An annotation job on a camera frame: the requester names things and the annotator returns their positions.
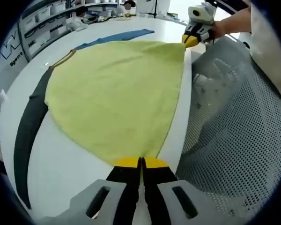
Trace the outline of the person's right hand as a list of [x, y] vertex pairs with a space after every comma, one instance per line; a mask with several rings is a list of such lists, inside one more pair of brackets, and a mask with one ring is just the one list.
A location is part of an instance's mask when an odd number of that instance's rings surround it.
[[215, 21], [212, 25], [213, 37], [212, 39], [219, 39], [227, 34], [225, 21]]

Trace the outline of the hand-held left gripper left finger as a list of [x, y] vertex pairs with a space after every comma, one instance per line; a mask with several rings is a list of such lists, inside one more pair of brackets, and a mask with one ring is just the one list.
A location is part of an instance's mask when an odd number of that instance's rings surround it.
[[70, 200], [69, 208], [38, 225], [130, 225], [139, 199], [142, 159], [124, 158]]

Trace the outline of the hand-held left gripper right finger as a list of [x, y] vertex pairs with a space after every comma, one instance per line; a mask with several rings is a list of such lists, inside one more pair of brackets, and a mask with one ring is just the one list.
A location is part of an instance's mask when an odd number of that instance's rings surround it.
[[243, 225], [221, 214], [214, 202], [188, 181], [178, 180], [161, 159], [143, 158], [145, 201], [154, 225]]

